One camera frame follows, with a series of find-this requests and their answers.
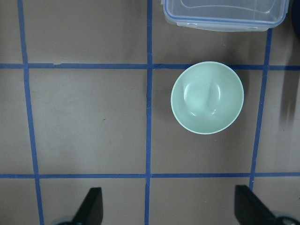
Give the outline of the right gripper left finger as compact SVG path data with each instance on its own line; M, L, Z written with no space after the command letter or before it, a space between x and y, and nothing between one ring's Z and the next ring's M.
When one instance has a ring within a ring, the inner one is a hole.
M77 213L73 225L100 225L103 221L103 198L100 187L90 188Z

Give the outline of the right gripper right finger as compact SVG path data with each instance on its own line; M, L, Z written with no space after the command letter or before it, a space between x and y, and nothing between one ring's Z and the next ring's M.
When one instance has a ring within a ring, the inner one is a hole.
M246 185L236 185L234 215L240 225L276 225L275 215Z

